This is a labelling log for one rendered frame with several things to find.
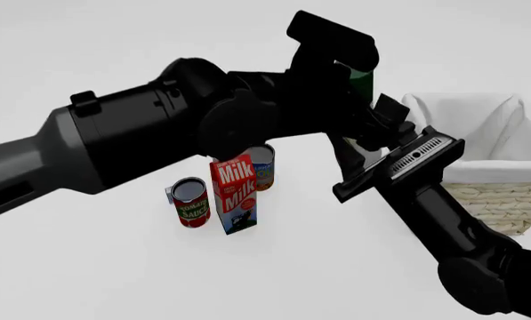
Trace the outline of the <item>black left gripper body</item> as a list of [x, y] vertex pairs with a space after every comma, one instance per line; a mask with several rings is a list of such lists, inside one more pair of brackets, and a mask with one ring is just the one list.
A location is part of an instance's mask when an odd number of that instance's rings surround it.
[[294, 15], [286, 34], [357, 71], [373, 71], [379, 64], [380, 55], [372, 36], [304, 10]]

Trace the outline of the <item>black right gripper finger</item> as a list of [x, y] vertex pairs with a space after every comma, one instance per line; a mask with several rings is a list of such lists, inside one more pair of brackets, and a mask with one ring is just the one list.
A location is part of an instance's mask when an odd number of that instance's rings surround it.
[[356, 140], [333, 134], [329, 134], [328, 138], [344, 181], [351, 180], [373, 162], [373, 153], [360, 147]]

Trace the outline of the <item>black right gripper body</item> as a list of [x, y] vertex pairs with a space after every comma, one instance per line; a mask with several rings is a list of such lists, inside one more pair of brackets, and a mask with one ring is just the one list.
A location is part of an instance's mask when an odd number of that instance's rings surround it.
[[421, 133], [404, 135], [386, 156], [364, 167], [354, 164], [343, 182], [333, 186], [339, 202], [347, 202], [370, 188], [392, 188], [409, 180], [428, 182], [441, 178], [443, 171], [463, 155], [465, 141], [453, 138], [433, 127]]

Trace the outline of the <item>dark green salad dressing bottle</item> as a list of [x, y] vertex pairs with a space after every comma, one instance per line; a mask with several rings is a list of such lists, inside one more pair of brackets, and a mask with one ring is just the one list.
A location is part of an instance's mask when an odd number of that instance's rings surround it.
[[[364, 100], [369, 103], [370, 108], [374, 108], [374, 73], [372, 71], [362, 72], [355, 69], [350, 70], [350, 84], [354, 90]], [[367, 151], [357, 144], [357, 141], [351, 138], [343, 138], [348, 146], [354, 148], [359, 154], [365, 157], [367, 162], [374, 162], [382, 156], [382, 151]]]

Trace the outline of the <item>white cloth basket liner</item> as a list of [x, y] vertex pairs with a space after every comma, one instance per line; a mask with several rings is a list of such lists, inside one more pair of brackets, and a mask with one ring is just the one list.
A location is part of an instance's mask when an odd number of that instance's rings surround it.
[[401, 101], [416, 130], [465, 141], [445, 183], [531, 183], [531, 104], [512, 93], [413, 92]]

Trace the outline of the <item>woven wicker basket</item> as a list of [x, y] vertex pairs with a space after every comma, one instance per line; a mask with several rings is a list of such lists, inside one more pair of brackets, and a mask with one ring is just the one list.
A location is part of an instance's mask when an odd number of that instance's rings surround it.
[[443, 183], [442, 186], [473, 217], [506, 236], [531, 228], [531, 182]]

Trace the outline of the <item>small black plate on stalk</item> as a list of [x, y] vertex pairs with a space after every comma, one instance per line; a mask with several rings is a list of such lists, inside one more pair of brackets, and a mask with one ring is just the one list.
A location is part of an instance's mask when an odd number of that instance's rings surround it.
[[93, 91], [78, 92], [70, 96], [71, 108], [94, 109], [99, 106], [98, 98]]
[[381, 94], [375, 104], [374, 112], [379, 121], [393, 137], [415, 137], [415, 124], [407, 120], [410, 108], [388, 95]]

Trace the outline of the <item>blue and orange soup can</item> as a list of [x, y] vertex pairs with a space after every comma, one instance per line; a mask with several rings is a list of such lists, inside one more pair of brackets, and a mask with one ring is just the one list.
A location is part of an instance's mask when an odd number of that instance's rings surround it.
[[257, 191], [266, 191], [274, 183], [275, 151], [269, 144], [248, 149], [256, 174]]

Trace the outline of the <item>red and white milk carton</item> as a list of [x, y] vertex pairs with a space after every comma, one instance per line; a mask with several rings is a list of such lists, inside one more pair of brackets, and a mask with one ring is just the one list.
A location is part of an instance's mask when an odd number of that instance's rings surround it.
[[211, 162], [215, 206], [225, 234], [257, 224], [257, 190], [253, 162], [248, 154], [228, 162]]

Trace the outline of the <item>red tomato sauce can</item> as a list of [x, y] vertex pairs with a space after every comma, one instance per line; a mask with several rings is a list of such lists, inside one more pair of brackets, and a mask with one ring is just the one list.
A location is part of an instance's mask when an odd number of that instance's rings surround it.
[[170, 191], [180, 223], [187, 228], [204, 226], [211, 217], [206, 185], [199, 178], [178, 180]]

